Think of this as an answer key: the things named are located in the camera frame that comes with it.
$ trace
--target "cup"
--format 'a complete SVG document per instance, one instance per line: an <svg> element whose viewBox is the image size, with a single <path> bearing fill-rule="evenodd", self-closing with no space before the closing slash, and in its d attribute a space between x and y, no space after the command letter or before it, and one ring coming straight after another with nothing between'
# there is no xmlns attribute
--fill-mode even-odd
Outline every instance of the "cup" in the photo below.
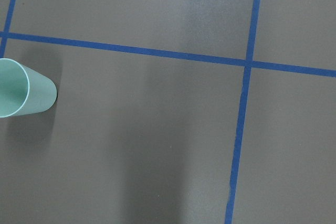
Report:
<svg viewBox="0 0 336 224"><path fill-rule="evenodd" d="M0 118L46 111L56 97L49 78L15 60L0 59Z"/></svg>

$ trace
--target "gray floor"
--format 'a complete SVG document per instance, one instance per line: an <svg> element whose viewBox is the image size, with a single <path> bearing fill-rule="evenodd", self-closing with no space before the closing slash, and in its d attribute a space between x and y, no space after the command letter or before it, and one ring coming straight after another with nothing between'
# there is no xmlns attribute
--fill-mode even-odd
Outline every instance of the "gray floor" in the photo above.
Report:
<svg viewBox="0 0 336 224"><path fill-rule="evenodd" d="M244 59L253 0L17 0L11 32ZM0 0L0 30L9 0ZM336 69L336 0L261 0L255 60ZM243 67L9 39L0 223L223 223ZM335 223L335 78L253 69L233 223Z"/></svg>

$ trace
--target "light green cup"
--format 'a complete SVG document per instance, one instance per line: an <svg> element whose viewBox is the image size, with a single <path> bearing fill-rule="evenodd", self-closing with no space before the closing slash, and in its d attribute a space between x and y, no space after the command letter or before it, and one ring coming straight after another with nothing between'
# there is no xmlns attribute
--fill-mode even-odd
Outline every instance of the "light green cup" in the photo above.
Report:
<svg viewBox="0 0 336 224"><path fill-rule="evenodd" d="M46 111L56 97L49 78L15 60L0 59L0 118Z"/></svg>

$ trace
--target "cup rim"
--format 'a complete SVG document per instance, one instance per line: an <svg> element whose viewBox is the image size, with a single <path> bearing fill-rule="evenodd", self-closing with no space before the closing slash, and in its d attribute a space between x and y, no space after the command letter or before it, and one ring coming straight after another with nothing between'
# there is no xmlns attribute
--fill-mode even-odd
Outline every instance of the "cup rim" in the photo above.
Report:
<svg viewBox="0 0 336 224"><path fill-rule="evenodd" d="M30 81L29 81L29 76L27 74L27 71L24 69L24 67L19 63L17 62L16 60L12 60L12 59L9 59L9 58L1 58L0 61L11 61L15 64L17 64L23 71L23 73L25 74L26 76L26 79L27 79L27 85L28 85L28 89L27 89L27 94L26 94L26 98L24 100L24 102L22 103L22 105L16 110L14 111L13 113L11 114L8 114L8 115L0 115L0 118L7 118L9 116L12 116L12 115L15 115L18 111L20 111L22 109L22 107L26 104L27 100L28 100L28 97L29 97L29 93L30 93Z"/></svg>

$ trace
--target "cup opening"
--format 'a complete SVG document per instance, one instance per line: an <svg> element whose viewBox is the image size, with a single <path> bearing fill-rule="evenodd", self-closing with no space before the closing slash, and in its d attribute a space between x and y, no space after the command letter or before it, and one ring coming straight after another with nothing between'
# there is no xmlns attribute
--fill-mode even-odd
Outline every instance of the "cup opening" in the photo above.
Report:
<svg viewBox="0 0 336 224"><path fill-rule="evenodd" d="M15 60L0 59L0 118L15 114L29 93L28 75Z"/></svg>

